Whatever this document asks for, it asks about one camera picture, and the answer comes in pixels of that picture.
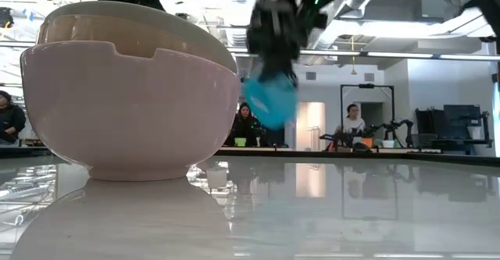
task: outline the woman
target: woman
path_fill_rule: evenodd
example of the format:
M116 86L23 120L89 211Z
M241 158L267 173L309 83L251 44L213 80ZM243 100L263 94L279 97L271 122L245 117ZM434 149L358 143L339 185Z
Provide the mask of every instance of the woman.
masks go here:
M233 128L226 140L225 145L234 146L234 138L245 138L245 147L257 146L257 130L260 129L260 122L252 116L247 103L241 103L237 115L234 117Z
M350 104L347 107L347 118L344 120L344 131L347 133L358 132L366 127L365 121L358 116L359 108L356 104ZM340 131L341 127L337 127L335 132Z
M0 91L0 144L15 144L25 124L24 111L13 104L13 98L9 93Z

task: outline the blue sponge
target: blue sponge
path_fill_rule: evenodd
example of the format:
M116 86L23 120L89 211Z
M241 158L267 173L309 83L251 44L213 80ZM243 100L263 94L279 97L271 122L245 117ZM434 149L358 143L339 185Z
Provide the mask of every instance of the blue sponge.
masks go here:
M264 83L256 78L247 79L243 83L243 93L252 112L267 128L279 130L295 118L297 92L285 75Z

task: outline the white shirt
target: white shirt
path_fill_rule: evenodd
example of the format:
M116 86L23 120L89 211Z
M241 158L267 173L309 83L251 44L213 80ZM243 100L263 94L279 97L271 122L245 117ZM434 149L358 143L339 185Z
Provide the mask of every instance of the white shirt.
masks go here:
M364 130L365 127L365 121L360 117L357 119L344 119L344 131L347 133L351 133L353 128L356 128L357 130Z

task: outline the man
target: man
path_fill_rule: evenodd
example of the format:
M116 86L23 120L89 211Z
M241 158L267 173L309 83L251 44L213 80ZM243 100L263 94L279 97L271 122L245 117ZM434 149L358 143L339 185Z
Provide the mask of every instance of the man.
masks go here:
M13 104L13 98L9 93L0 91L0 145L15 144L25 124L24 111Z

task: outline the computer screen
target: computer screen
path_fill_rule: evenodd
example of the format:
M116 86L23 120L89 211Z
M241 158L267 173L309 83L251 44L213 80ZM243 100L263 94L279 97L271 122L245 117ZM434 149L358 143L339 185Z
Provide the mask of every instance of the computer screen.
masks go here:
M444 111L450 126L481 126L479 105L445 105Z

